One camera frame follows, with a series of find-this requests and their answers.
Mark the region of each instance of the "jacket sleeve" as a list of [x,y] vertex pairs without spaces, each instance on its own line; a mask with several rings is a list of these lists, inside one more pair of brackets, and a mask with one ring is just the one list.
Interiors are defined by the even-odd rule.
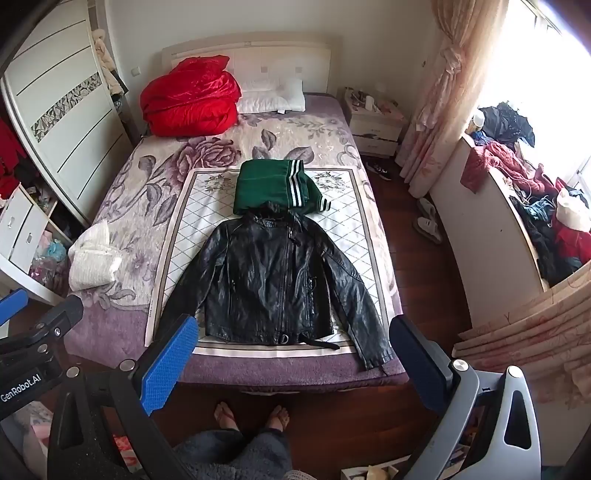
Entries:
[[159,332],[182,314],[195,315],[205,301],[216,269],[224,264],[226,258],[228,229],[224,223],[212,232],[178,279],[158,322]]
[[367,370],[383,365],[394,358],[394,351],[363,279],[325,231],[319,226],[315,230],[329,283],[330,301],[343,328]]

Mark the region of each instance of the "sliding wardrobe door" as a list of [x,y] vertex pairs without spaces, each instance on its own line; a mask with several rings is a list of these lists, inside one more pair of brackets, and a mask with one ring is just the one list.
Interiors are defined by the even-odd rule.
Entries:
[[64,0],[39,23],[7,68],[2,93],[47,183],[91,223],[132,146],[96,58],[86,0]]

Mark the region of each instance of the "nightstand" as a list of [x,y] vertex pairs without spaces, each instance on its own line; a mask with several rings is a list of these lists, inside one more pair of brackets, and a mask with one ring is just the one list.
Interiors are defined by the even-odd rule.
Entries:
[[398,138],[407,120],[393,103],[390,112],[380,113],[354,106],[352,89],[345,89],[343,110],[360,153],[377,157],[392,157],[398,148]]

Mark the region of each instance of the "black shoe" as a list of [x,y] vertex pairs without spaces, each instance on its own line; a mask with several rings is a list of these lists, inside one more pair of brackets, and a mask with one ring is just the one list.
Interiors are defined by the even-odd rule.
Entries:
[[380,166],[380,164],[375,161],[368,161],[367,169],[369,171],[377,173],[384,180],[388,180],[388,181],[392,180],[392,177],[390,176],[390,173],[388,172],[388,170],[386,170],[385,168]]

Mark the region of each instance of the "bed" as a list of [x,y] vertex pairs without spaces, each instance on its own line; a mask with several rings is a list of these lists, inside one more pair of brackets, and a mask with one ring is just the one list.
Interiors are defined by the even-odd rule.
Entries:
[[[64,338],[68,352],[117,366],[138,358],[152,340],[168,295],[213,228],[232,218],[240,164],[253,157],[300,158],[328,212],[312,215],[357,267],[388,328],[402,313],[394,269],[367,175],[331,89],[334,43],[295,34],[216,37],[170,47],[164,64],[187,56],[223,53],[229,69],[253,76],[294,71],[304,80],[306,111],[240,115],[216,137],[146,137],[106,195],[95,222],[106,219],[111,243],[122,252],[118,278],[79,295],[83,320]],[[203,314],[197,312],[200,330]],[[204,336],[180,381],[244,391],[330,391],[406,382],[398,359],[364,371],[351,341],[333,318],[327,338],[340,349],[253,346]]]

